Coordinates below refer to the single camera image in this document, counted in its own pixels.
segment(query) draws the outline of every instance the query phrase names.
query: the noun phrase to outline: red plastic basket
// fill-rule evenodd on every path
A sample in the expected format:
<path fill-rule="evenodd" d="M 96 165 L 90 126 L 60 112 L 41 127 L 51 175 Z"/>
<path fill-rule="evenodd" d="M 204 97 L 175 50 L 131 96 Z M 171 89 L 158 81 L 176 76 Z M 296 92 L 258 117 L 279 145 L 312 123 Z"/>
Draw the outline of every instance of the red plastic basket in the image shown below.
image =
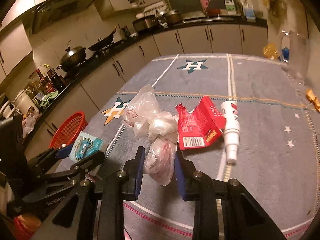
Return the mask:
<path fill-rule="evenodd" d="M 54 134 L 50 148 L 58 149 L 62 144 L 69 145 L 78 137 L 79 133 L 88 125 L 84 112 L 76 112 L 70 116 Z"/>

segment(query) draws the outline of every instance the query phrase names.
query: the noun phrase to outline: table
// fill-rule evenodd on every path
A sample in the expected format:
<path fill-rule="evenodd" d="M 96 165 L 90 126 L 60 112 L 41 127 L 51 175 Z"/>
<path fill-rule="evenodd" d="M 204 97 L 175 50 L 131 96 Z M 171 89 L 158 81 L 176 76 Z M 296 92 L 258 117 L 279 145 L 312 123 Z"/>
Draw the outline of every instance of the table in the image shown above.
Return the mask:
<path fill-rule="evenodd" d="M 85 128 L 109 144 L 98 175 L 105 178 L 121 169 L 134 158 L 138 146 L 149 151 L 148 138 L 134 138 L 119 117 L 141 87 L 153 85 L 159 106 L 172 115 L 177 114 L 178 103 L 191 111 L 204 95 L 218 109 L 223 101 L 233 99 L 241 128 L 236 165 L 226 164 L 223 139 L 183 155 L 212 178 L 239 179 L 286 237 L 298 239 L 319 208 L 320 115 L 306 100 L 305 87 L 289 80 L 281 66 L 269 59 L 234 54 L 154 59 Z M 191 239 L 194 207 L 181 199 L 174 177 L 162 187 L 144 175 L 138 200 L 124 204 L 125 228 L 132 240 Z"/>

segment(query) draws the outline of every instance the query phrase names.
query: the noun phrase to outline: transparent plastic pitcher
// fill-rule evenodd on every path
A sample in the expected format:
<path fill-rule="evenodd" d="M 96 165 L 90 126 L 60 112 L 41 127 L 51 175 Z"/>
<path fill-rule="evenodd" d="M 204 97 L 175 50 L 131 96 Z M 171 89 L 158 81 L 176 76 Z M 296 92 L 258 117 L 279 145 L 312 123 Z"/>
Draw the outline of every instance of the transparent plastic pitcher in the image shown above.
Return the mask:
<path fill-rule="evenodd" d="M 284 59 L 282 54 L 281 44 L 283 37 L 288 37 L 290 39 L 290 52 L 288 61 Z M 288 66 L 283 67 L 283 70 L 286 71 L 288 76 L 295 80 L 298 84 L 304 84 L 310 60 L 309 40 L 299 33 L 292 31 L 281 31 L 279 36 L 278 51 L 281 62 L 288 62 Z"/>

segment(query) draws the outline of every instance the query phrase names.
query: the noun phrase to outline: torn red packaging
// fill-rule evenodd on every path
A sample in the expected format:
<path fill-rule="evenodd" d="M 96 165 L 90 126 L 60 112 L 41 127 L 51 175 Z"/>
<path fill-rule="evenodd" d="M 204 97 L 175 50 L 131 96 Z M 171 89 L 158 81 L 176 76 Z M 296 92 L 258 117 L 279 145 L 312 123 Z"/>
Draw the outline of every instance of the torn red packaging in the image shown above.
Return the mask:
<path fill-rule="evenodd" d="M 177 105 L 176 109 L 179 113 L 178 135 L 181 150 L 209 146 L 222 135 L 221 129 L 224 129 L 226 119 L 208 96 L 202 97 L 191 112 L 182 104 Z"/>

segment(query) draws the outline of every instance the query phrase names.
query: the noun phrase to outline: white bottle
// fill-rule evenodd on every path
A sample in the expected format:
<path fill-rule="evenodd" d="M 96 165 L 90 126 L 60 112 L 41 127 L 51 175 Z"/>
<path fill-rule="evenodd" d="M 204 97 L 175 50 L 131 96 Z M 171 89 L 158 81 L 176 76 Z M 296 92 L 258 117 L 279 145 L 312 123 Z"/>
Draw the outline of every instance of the white bottle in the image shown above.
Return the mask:
<path fill-rule="evenodd" d="M 227 123 L 223 132 L 224 146 L 227 153 L 227 163 L 236 163 L 240 134 L 240 124 L 236 102 L 223 102 L 221 104 L 221 110 L 223 117 L 227 119 Z"/>

